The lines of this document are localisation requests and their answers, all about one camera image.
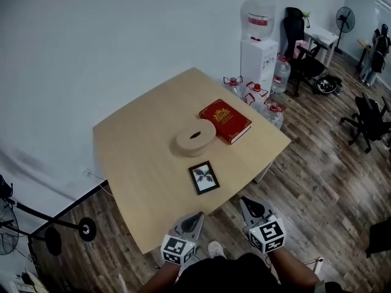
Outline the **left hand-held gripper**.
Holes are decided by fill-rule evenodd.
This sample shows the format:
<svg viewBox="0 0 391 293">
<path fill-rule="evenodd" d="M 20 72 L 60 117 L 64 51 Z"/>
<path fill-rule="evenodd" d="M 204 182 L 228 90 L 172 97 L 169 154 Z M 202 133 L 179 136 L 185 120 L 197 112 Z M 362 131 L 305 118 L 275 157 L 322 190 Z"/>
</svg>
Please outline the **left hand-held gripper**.
<svg viewBox="0 0 391 293">
<path fill-rule="evenodd" d="M 205 215 L 193 212 L 180 217 L 174 227 L 164 236 L 161 244 L 161 257 L 165 262 L 183 266 L 196 253 L 197 244 L 179 237 L 191 237 L 197 240 L 202 230 Z"/>
</svg>

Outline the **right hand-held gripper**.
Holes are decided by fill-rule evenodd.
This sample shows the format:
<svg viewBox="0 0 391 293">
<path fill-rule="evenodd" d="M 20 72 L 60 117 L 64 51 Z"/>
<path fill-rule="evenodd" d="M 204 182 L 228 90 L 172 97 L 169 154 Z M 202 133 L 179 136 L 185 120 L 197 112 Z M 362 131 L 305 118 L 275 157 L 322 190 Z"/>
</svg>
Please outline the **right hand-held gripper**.
<svg viewBox="0 0 391 293">
<path fill-rule="evenodd" d="M 247 235 L 251 245 L 262 254 L 268 254 L 285 245 L 287 234 L 283 221 L 272 214 L 273 210 L 267 201 L 254 197 L 241 197 L 239 203 L 246 226 L 250 228 Z M 252 227 L 253 218 L 266 217 L 265 221 Z"/>
</svg>

